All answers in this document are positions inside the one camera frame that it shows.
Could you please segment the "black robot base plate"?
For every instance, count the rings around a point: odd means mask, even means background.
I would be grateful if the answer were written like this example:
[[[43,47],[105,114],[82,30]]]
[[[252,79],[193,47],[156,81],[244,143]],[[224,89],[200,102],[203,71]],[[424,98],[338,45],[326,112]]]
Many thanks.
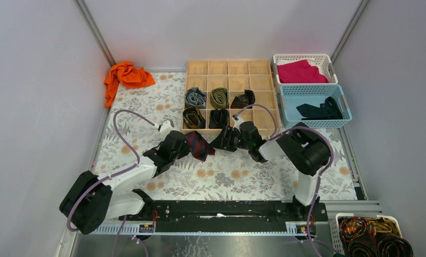
[[[143,210],[128,215],[128,221],[200,223],[206,222],[290,222],[315,225],[327,222],[328,215],[323,203],[314,206],[311,216],[309,207],[291,201],[162,201],[146,203]]]

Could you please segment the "olive green rolled tie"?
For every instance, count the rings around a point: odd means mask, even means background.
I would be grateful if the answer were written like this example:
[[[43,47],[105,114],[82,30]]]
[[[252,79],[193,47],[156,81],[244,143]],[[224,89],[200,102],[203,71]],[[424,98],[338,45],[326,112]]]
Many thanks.
[[[210,102],[214,109],[228,109],[229,108],[229,97],[228,89],[219,87],[211,90]]]

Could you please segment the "white plastic basket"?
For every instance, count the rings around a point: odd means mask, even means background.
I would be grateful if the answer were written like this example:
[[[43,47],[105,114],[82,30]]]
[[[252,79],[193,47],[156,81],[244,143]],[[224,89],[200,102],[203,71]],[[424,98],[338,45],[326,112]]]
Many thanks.
[[[303,59],[306,59],[311,65],[318,67],[320,73],[328,79],[329,84],[338,83],[332,61],[327,54],[276,54],[273,56],[273,70],[277,83],[285,85],[279,80],[277,65],[292,63]]]

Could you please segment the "white basket of ties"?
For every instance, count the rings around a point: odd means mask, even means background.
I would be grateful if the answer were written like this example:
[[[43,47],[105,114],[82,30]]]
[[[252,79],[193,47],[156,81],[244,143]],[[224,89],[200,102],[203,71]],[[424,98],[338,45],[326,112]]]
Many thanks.
[[[341,241],[340,233],[339,233],[339,218],[344,217],[362,217],[362,218],[386,218],[388,220],[391,220],[395,224],[395,232],[391,232],[391,234],[395,236],[399,236],[402,238],[402,233],[399,227],[399,223],[396,218],[388,215],[382,215],[379,213],[336,213],[336,215],[333,218],[329,219],[329,225],[331,229],[331,237],[332,237],[332,244],[336,251],[338,251],[342,255],[346,255],[345,249],[343,247],[343,243]]]

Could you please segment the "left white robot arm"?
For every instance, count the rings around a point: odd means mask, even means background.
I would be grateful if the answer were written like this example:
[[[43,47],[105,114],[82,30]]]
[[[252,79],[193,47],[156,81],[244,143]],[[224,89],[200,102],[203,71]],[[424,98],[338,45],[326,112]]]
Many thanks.
[[[139,220],[149,218],[152,206],[134,192],[134,186],[168,171],[175,160],[189,152],[185,135],[172,130],[156,147],[144,152],[139,161],[112,175],[81,173],[59,206],[67,218],[67,229],[87,235],[112,218],[125,215],[134,215]]]

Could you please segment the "orange black patterned tie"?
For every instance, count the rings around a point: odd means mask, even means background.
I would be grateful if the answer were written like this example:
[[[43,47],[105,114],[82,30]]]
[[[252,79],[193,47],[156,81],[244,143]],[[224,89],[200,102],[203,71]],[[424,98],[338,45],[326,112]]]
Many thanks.
[[[393,217],[339,216],[337,227],[345,256],[414,256]]]

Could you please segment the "dark brown patterned rolled tie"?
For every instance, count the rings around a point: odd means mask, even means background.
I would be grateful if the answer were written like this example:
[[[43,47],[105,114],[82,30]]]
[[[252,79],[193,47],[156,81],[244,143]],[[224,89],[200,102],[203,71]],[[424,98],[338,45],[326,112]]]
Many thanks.
[[[246,106],[254,104],[256,101],[255,94],[252,90],[245,89],[244,93],[233,98],[230,104],[231,109],[242,109]]]

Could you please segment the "blue plastic basket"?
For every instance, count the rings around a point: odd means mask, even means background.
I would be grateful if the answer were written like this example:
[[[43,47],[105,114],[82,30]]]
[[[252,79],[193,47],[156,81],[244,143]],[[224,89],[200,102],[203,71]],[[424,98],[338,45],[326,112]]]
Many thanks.
[[[343,119],[337,120],[302,120],[301,114],[296,109],[301,104],[319,106],[325,99],[332,97],[337,102]],[[281,120],[286,128],[304,123],[310,128],[341,128],[352,120],[352,113],[338,84],[293,84],[280,86]]]

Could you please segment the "grey blue rolled tie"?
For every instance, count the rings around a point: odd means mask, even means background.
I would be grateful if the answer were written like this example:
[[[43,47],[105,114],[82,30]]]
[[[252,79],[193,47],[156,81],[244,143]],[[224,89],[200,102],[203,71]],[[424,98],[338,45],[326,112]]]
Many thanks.
[[[184,96],[185,107],[197,107],[199,109],[206,108],[207,93],[200,90],[198,87],[189,88]]]

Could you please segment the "orange cloth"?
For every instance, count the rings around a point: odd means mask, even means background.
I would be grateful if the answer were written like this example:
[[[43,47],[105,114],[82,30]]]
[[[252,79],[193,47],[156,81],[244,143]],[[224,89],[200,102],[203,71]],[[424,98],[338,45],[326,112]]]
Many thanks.
[[[155,80],[143,67],[137,68],[132,62],[120,62],[110,68],[103,84],[106,87],[104,107],[108,108],[115,100],[119,85],[131,89],[144,88],[155,85]]]

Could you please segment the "floral table mat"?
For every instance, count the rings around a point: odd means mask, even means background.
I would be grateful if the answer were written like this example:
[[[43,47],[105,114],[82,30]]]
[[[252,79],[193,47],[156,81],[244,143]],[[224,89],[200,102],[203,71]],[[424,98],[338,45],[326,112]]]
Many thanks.
[[[111,108],[93,171],[111,174],[132,164],[136,154],[155,147],[161,136],[152,123],[182,123],[185,73],[154,73],[155,85],[140,89],[120,87]],[[323,173],[322,200],[355,200],[352,173],[340,132],[322,134],[334,150],[332,166]],[[177,160],[163,174],[137,184],[154,200],[290,200],[298,189],[297,170],[285,157],[266,163],[252,160],[246,151],[218,150],[202,162],[191,155]]]

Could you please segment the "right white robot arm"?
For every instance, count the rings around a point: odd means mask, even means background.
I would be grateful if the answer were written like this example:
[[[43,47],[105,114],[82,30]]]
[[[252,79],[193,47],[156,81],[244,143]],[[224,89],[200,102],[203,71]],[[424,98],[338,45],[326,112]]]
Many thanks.
[[[210,143],[215,149],[235,152],[248,151],[260,163],[276,157],[287,157],[298,170],[299,187],[294,193],[294,216],[301,221],[314,214],[312,205],[318,198],[319,178],[331,166],[334,151],[323,135],[304,123],[266,140],[253,122],[242,122],[239,127],[225,127]]]

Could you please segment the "wooden compartment tray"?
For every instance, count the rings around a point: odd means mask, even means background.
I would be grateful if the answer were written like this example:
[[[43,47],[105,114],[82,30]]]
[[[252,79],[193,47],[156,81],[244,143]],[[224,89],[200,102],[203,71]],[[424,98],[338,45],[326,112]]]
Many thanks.
[[[278,118],[278,105],[276,101],[275,87],[273,85],[270,63],[267,60],[195,60],[188,61],[185,90],[198,87],[207,93],[206,108],[200,109],[200,113],[206,120],[205,129],[188,129],[185,126],[182,113],[181,130],[183,133],[198,131],[204,136],[216,136],[222,129],[208,128],[210,112],[214,108],[210,102],[211,90],[219,87],[228,89],[229,97],[229,126],[233,127],[232,115],[240,115],[245,122],[251,121],[257,127],[259,133],[268,138],[280,131]],[[254,104],[242,109],[231,109],[233,98],[244,93],[244,90],[252,90],[256,101]]]

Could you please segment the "red navy striped tie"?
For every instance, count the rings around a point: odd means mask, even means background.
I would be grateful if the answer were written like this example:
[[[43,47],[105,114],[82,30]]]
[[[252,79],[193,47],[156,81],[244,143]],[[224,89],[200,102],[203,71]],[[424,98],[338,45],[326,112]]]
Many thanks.
[[[215,149],[197,131],[185,134],[185,138],[194,158],[204,162],[208,156],[215,155]]]

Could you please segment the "magenta cloth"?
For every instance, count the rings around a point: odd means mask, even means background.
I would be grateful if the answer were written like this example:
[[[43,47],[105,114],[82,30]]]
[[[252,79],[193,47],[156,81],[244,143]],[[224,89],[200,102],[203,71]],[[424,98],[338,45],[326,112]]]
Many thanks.
[[[282,84],[328,83],[328,79],[320,73],[319,68],[311,65],[306,59],[276,67]]]

